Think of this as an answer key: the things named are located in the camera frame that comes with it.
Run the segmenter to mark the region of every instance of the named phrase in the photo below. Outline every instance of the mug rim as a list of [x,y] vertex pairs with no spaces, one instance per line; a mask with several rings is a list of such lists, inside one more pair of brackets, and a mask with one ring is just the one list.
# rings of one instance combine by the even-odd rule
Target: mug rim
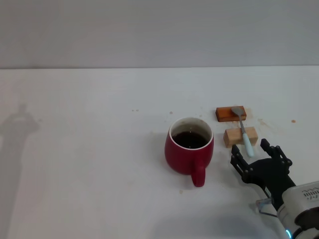
[[207,122],[205,122],[205,121],[203,121],[203,122],[204,122],[204,123],[208,126],[208,128],[210,129],[210,131],[211,131],[211,137],[210,137],[209,142],[208,142],[207,144],[205,144],[203,147],[201,147],[201,148],[185,148],[185,147],[183,147],[183,146],[180,146],[179,144],[177,144],[177,143],[174,141],[173,137],[171,136],[171,129],[173,128],[174,124],[176,124],[177,122],[179,122],[179,121],[181,121],[181,120],[185,120],[185,119],[197,119],[197,120],[203,121],[202,119],[199,119],[199,118],[196,118],[196,117],[183,117],[183,118],[180,118],[180,119],[175,120],[175,121],[171,124],[171,126],[169,127],[169,131],[168,131],[168,134],[169,134],[169,137],[170,137],[171,141],[173,141],[174,144],[177,145],[178,147],[180,147],[180,148],[182,148],[182,149],[191,150],[191,151],[200,150],[200,149],[203,149],[203,148],[207,147],[208,145],[210,145],[211,141],[212,141],[213,138],[214,138],[214,132],[213,132],[213,130],[211,129],[210,125],[209,125]]

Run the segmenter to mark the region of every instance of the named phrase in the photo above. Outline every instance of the gray wall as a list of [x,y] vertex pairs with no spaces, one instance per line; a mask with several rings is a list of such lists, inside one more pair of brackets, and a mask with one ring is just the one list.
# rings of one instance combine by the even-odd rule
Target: gray wall
[[0,0],[0,68],[319,65],[319,0]]

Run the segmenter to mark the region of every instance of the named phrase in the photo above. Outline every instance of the blue light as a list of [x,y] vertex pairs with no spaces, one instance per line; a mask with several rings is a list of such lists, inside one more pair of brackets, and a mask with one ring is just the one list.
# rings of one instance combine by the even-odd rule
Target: blue light
[[286,230],[286,232],[287,232],[289,238],[291,238],[291,233],[290,233],[290,231]]

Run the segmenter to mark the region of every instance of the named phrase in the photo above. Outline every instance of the red mug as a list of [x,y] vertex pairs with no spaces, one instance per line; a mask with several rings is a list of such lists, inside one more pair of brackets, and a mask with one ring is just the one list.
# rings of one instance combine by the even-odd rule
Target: red mug
[[[201,135],[208,143],[200,148],[186,148],[174,141],[175,135],[188,131]],[[191,175],[195,187],[202,187],[205,183],[205,168],[211,161],[213,149],[214,133],[206,122],[198,118],[181,118],[169,128],[165,158],[173,170]]]

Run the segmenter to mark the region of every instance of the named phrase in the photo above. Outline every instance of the wooden block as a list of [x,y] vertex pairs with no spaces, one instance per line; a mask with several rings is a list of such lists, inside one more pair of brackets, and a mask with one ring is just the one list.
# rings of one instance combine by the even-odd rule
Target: wooden block
[[[232,107],[234,106],[218,107],[216,109],[216,116],[217,116],[218,122],[239,121],[239,117],[231,111]],[[245,120],[247,115],[246,115],[244,107],[243,106],[236,106],[236,107],[240,107],[243,109],[244,113],[241,116],[241,120]]]
[[[255,127],[247,127],[245,128],[245,130],[249,137],[251,145],[255,145],[258,140],[258,135]],[[224,142],[227,148],[231,148],[234,144],[244,144],[241,128],[230,128],[225,130]]]

